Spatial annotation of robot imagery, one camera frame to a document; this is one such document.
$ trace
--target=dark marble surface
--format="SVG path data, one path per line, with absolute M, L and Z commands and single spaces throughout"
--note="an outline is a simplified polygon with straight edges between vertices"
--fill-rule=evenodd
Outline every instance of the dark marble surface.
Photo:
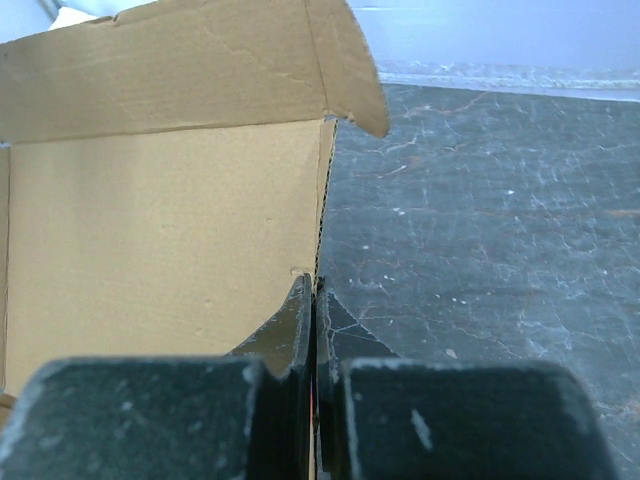
M 568 367 L 640 478 L 640 104 L 387 95 L 386 139 L 340 129 L 321 275 L 400 356 Z

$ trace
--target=cardboard flap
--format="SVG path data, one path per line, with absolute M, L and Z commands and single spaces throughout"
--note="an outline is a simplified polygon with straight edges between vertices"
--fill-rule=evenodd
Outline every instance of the cardboard flap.
M 344 0 L 160 0 L 0 45 L 0 142 L 386 110 Z
M 4 387 L 5 352 L 6 352 L 6 317 L 7 317 L 7 275 L 9 247 L 9 155 L 8 148 L 0 147 L 0 381 Z
M 327 104 L 377 137 L 389 131 L 378 72 L 360 26 L 344 0 L 306 0 Z

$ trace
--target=gray stone surface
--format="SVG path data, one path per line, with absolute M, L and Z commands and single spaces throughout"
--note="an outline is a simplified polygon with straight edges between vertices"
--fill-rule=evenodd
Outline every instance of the gray stone surface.
M 321 274 L 390 350 L 571 369 L 640 478 L 640 105 L 387 88 L 342 125 Z

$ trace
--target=white speck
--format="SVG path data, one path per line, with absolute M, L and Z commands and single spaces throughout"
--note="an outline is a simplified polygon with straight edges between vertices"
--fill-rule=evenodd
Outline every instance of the white speck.
M 413 428 L 418 434 L 420 443 L 427 451 L 433 450 L 433 442 L 431 441 L 431 429 L 427 426 L 427 423 L 422 418 L 422 415 L 418 413 L 415 408 L 411 409 L 411 423 Z
M 353 360 L 353 362 L 351 363 L 352 367 L 357 368 L 353 363 L 355 362 L 357 364 L 358 360 L 362 361 L 362 358 L 356 358 L 355 360 Z M 356 412 L 356 408 L 353 402 L 353 400 L 351 399 L 351 395 L 349 394 L 349 392 L 351 392 L 351 380 L 349 376 L 345 376 L 344 379 L 344 389 L 345 392 L 347 393 L 346 395 L 346 399 L 345 399 L 345 417 L 347 419 L 346 423 L 347 423 L 347 434 L 348 434 L 348 439 L 349 441 L 347 442 L 347 447 L 349 449 L 349 454 L 351 455 L 351 458 L 353 459 L 352 464 L 351 464 L 351 472 L 353 474 L 353 476 L 355 476 L 356 478 L 360 477 L 361 473 L 362 473 L 362 467 L 360 466 L 360 461 L 359 461 L 359 455 L 358 455 L 358 433 L 356 432 L 356 425 L 355 425 L 355 412 Z
M 534 353 L 534 355 L 536 355 L 538 358 L 542 358 L 547 353 L 549 353 L 549 350 L 531 339 L 527 339 L 527 345 L 529 346 L 529 349 Z
M 116 392 L 120 392 L 122 390 L 124 390 L 125 388 L 127 388 L 127 381 L 126 380 L 120 380 L 118 382 L 118 385 L 116 385 Z
M 253 382 L 255 377 L 256 377 L 256 372 L 253 368 L 253 365 L 247 365 L 242 369 L 242 378 L 244 378 L 245 382 L 251 383 Z
M 222 455 L 216 459 L 216 463 L 213 468 L 215 468 L 216 470 L 222 470 L 224 467 L 227 466 L 227 464 L 228 464 L 227 457 Z
M 95 452 L 91 454 L 91 456 L 89 457 L 89 462 L 87 464 L 87 471 L 89 473 L 96 473 L 98 470 L 100 470 L 101 464 L 100 464 L 100 460 L 98 458 L 95 458 Z
M 38 446 L 43 450 L 50 450 L 57 447 L 62 442 L 62 435 L 54 435 L 53 437 L 41 438 L 38 442 Z
M 187 428 L 189 433 L 199 432 L 200 430 L 202 430 L 202 420 L 196 420 L 194 423 L 189 425 L 189 428 Z

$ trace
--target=open cardboard box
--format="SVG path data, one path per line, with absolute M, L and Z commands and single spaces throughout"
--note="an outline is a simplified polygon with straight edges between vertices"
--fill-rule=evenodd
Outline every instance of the open cardboard box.
M 344 0 L 160 0 L 0 45 L 2 405 L 54 358 L 255 331 L 315 275 L 330 115 L 388 130 Z

